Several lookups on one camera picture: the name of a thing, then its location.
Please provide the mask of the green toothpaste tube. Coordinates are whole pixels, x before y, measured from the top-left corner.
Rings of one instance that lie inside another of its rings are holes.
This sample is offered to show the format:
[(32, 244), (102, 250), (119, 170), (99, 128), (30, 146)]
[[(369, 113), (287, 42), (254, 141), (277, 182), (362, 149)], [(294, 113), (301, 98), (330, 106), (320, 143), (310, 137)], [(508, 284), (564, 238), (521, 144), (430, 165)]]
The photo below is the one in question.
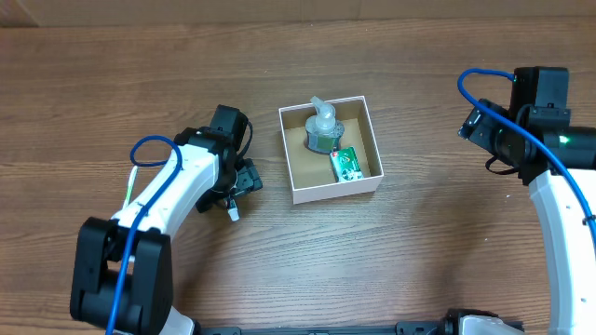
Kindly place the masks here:
[(237, 202), (233, 197), (229, 197), (227, 199), (227, 213), (231, 219), (231, 221), (238, 221), (240, 216), (238, 212)]

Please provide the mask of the clear pump soap bottle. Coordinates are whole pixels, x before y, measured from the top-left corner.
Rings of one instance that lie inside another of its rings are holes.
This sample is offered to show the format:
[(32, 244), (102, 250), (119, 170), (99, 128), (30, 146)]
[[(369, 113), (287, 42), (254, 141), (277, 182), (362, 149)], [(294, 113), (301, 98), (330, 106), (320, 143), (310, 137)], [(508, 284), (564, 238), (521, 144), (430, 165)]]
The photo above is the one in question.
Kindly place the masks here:
[(336, 111), (332, 104), (314, 96), (310, 102), (316, 110), (305, 122), (305, 146), (318, 154), (330, 154), (340, 149), (344, 135), (344, 124), (336, 119)]

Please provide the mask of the green Dettol soap bar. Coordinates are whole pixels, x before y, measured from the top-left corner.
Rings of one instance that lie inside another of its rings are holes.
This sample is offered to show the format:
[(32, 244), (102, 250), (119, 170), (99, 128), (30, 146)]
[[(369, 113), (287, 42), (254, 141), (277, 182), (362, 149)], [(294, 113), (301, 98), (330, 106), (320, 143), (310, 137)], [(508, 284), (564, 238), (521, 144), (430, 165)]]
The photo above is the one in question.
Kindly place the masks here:
[(364, 178), (356, 151), (352, 146), (331, 152), (330, 160), (337, 182), (357, 181)]

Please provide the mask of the green white toothbrush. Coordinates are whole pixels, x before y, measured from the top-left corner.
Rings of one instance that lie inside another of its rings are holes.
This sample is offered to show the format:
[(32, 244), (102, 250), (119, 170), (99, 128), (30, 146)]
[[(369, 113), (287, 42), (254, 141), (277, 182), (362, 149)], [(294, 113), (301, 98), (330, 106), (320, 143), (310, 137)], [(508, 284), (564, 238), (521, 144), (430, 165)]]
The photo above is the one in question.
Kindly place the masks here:
[(129, 178), (128, 178), (128, 182), (127, 182), (127, 190), (126, 190), (125, 198), (124, 198), (123, 205), (122, 205), (123, 209), (125, 209), (130, 203), (137, 173), (138, 173), (138, 166), (133, 166), (129, 173)]

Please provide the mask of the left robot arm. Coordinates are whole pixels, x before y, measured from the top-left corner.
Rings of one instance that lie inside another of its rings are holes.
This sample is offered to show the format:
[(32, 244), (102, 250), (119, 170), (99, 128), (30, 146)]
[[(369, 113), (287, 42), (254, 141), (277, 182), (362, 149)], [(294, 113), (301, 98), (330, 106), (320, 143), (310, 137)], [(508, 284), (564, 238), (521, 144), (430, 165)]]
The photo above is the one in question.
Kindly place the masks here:
[(198, 334), (199, 323), (173, 305), (171, 243), (196, 209), (224, 208), (232, 221), (237, 198), (260, 190), (256, 166), (246, 156), (252, 124), (239, 109), (220, 105), (206, 127), (188, 127), (157, 161), (153, 180), (128, 196), (111, 219), (88, 218), (76, 243), (70, 296), (72, 319), (108, 334)]

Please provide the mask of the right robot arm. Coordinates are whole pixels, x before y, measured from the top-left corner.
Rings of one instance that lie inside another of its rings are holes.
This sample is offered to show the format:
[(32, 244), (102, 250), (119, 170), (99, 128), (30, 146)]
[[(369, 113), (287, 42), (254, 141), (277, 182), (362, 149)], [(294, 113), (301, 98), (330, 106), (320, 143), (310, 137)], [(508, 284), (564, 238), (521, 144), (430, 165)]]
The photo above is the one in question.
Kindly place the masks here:
[[(512, 84), (503, 108), (474, 98), (471, 74), (504, 77)], [(571, 126), (569, 72), (562, 67), (521, 67), (513, 73), (472, 68), (457, 88), (473, 109), (459, 137), (507, 165), (529, 189), (543, 236), (550, 292), (550, 334), (595, 331), (595, 130)]]

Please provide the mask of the white cardboard box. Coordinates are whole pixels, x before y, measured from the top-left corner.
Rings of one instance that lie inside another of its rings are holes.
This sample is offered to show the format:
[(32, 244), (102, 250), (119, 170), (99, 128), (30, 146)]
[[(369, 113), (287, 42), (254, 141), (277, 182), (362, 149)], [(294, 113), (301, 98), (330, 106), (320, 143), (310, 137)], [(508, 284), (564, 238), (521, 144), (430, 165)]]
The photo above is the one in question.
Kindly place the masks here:
[(373, 192), (384, 171), (363, 96), (278, 109), (292, 203)]

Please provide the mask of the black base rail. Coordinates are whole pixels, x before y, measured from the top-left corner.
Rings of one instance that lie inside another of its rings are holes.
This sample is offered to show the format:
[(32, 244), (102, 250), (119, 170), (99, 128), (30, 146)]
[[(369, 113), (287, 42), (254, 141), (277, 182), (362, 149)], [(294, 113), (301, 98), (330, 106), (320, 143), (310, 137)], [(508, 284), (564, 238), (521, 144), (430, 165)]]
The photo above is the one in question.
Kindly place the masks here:
[(239, 327), (205, 328), (197, 326), (199, 335), (456, 335), (456, 334), (524, 334), (521, 321), (503, 321), (492, 312), (474, 309), (449, 309), (437, 321), (400, 321), (394, 326), (349, 326), (311, 328)]

